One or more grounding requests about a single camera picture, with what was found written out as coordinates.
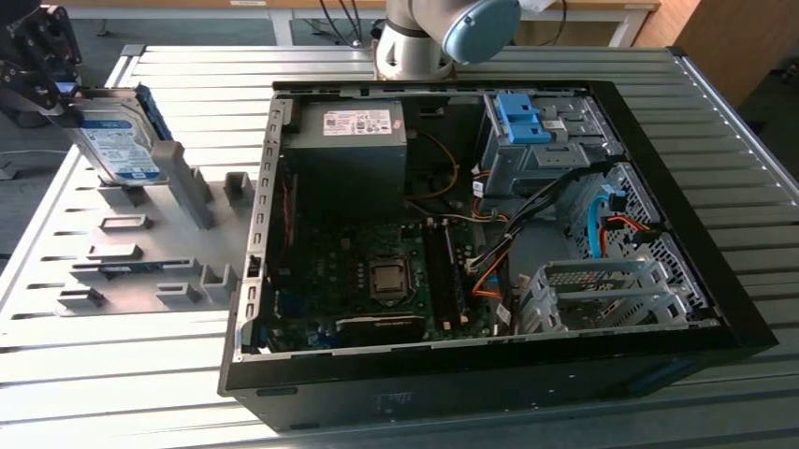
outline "metal workbench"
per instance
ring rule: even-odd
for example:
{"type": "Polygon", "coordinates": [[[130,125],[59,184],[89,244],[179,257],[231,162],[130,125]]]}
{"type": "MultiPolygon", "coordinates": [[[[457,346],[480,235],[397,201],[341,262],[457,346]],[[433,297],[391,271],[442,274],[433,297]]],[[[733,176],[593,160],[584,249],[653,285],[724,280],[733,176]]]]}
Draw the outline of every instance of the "metal workbench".
{"type": "MultiPolygon", "coordinates": [[[[373,76],[367,52],[333,47],[125,55],[109,85],[150,86],[211,181],[258,171],[274,80],[373,76]]],[[[217,394],[226,311],[54,315],[70,257],[115,213],[73,150],[0,281],[5,447],[799,447],[799,190],[692,63],[666,50],[514,48],[460,76],[617,82],[781,345],[640,400],[278,436],[217,394]]]]}

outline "floor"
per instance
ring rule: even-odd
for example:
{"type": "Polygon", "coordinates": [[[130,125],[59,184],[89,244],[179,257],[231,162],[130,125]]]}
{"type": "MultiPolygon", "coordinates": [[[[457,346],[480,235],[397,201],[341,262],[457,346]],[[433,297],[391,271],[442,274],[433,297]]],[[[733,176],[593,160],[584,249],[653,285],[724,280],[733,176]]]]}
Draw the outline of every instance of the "floor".
{"type": "MultiPolygon", "coordinates": [[[[275,45],[270,22],[237,21],[110,21],[110,36],[98,37],[98,21],[73,21],[85,54],[82,76],[85,84],[103,85],[121,50],[127,44],[150,45],[275,45]]],[[[295,22],[299,45],[335,45],[329,36],[315,36],[309,22],[295,22]]],[[[799,82],[785,85],[777,76],[769,77],[741,113],[757,123],[761,138],[799,177],[799,82]]],[[[26,231],[42,196],[61,165],[69,141],[53,126],[25,130],[0,115],[0,162],[11,161],[19,169],[13,181],[0,181],[0,271],[26,231]]]]}

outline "black cable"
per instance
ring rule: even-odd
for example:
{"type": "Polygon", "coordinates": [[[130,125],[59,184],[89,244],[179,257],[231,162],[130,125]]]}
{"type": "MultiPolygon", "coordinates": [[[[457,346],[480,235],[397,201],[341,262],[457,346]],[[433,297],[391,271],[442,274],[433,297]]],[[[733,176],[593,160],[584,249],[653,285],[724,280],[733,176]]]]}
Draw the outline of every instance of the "black cable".
{"type": "Polygon", "coordinates": [[[473,267],[482,265],[493,254],[500,253],[501,250],[514,243],[521,230],[522,224],[536,218],[537,214],[545,211],[553,206],[564,192],[564,189],[573,182],[580,180],[584,176],[596,173],[606,172],[612,169],[614,163],[612,161],[598,162],[584,168],[576,168],[561,176],[557,180],[550,182],[534,195],[525,201],[522,206],[517,209],[517,212],[512,216],[512,220],[502,231],[501,240],[496,243],[484,254],[476,257],[476,260],[470,264],[473,267]]]}
{"type": "Polygon", "coordinates": [[[350,9],[347,8],[347,5],[345,4],[345,0],[339,0],[339,5],[342,6],[342,11],[345,11],[345,15],[347,16],[347,21],[350,22],[353,31],[355,31],[355,37],[358,40],[361,40],[359,27],[355,24],[355,21],[353,20],[353,16],[350,15],[350,9]]]}
{"type": "MultiPolygon", "coordinates": [[[[427,187],[430,188],[431,192],[438,192],[439,191],[439,188],[437,187],[437,178],[431,177],[427,180],[427,187]]],[[[437,196],[435,198],[430,198],[430,199],[435,199],[438,201],[438,203],[446,209],[449,209],[453,213],[460,213],[460,210],[453,207],[453,205],[450,204],[450,201],[447,201],[447,199],[443,196],[437,196]]]]}
{"type": "MultiPolygon", "coordinates": [[[[327,39],[330,39],[333,42],[337,43],[337,45],[346,43],[346,42],[341,42],[339,38],[337,37],[337,35],[334,35],[330,31],[323,30],[319,26],[317,26],[317,24],[310,21],[309,19],[303,19],[303,22],[306,22],[306,24],[311,27],[311,29],[317,32],[317,34],[327,39]]],[[[350,32],[350,34],[347,35],[347,40],[353,37],[353,35],[355,34],[355,30],[350,32]]]]}
{"type": "Polygon", "coordinates": [[[353,2],[353,11],[355,12],[355,22],[359,23],[359,41],[363,44],[363,25],[361,23],[359,6],[355,4],[355,0],[350,1],[353,2]]]}
{"type": "Polygon", "coordinates": [[[337,28],[337,24],[334,23],[334,20],[330,17],[330,12],[327,11],[327,6],[325,5],[325,0],[321,0],[321,6],[322,6],[322,12],[325,13],[325,18],[327,19],[327,24],[334,29],[334,33],[337,33],[337,36],[339,37],[339,39],[342,40],[342,42],[345,44],[347,44],[347,47],[350,47],[353,49],[358,49],[358,47],[355,45],[353,45],[353,43],[347,39],[345,39],[345,36],[339,32],[339,28],[337,28]]]}
{"type": "Polygon", "coordinates": [[[558,26],[558,32],[556,33],[556,37],[553,37],[546,42],[542,42],[541,44],[538,44],[540,46],[542,46],[542,45],[556,45],[558,43],[558,40],[561,39],[561,35],[564,34],[564,30],[566,29],[566,19],[569,18],[569,15],[570,15],[570,6],[566,3],[566,0],[561,0],[561,4],[564,5],[564,7],[562,7],[564,15],[561,17],[561,25],[558,26]]]}

